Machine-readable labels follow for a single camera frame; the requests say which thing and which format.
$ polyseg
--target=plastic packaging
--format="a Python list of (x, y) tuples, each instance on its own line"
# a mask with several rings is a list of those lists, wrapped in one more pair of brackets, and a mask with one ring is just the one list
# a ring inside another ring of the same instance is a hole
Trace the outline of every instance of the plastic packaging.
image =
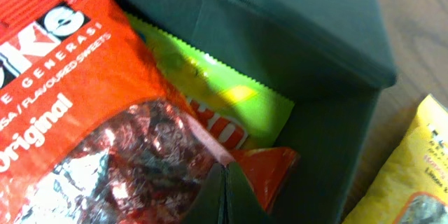
[(0, 0), (0, 223), (178, 223), (233, 158), (113, 0)]
[(182, 93), (199, 120), (224, 147), (274, 145), (294, 103), (205, 52), (128, 15), (157, 66)]
[(448, 112), (427, 96), (344, 223), (448, 223)]
[(231, 150), (251, 182), (261, 207), (269, 211), (299, 155), (290, 148)]

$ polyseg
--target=green candy packet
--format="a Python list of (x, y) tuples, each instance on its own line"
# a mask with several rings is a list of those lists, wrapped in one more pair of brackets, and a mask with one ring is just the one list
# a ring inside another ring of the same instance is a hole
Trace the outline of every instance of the green candy packet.
[(274, 145), (294, 103), (182, 40), (128, 14), (157, 67), (224, 147)]

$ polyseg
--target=brown wood grain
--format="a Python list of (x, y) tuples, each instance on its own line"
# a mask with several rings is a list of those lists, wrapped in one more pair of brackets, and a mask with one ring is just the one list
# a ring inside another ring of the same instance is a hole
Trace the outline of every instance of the brown wood grain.
[(429, 93), (448, 106), (448, 0), (379, 0), (398, 83), (379, 101), (344, 215), (364, 196)]

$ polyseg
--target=red candy bag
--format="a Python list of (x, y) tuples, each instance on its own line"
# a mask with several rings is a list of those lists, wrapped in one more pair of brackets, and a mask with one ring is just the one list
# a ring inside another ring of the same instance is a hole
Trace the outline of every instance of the red candy bag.
[(290, 148), (231, 150), (230, 153), (247, 176), (261, 207), (269, 211), (298, 154)]
[(113, 0), (0, 0), (0, 223), (177, 223), (215, 162)]

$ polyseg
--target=dark green cardboard box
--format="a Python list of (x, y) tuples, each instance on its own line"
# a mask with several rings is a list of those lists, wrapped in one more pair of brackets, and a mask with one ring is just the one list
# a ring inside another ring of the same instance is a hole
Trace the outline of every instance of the dark green cardboard box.
[(336, 223), (379, 94), (396, 81), (376, 0), (126, 2), (295, 101), (276, 145), (302, 158), (272, 215), (279, 223)]

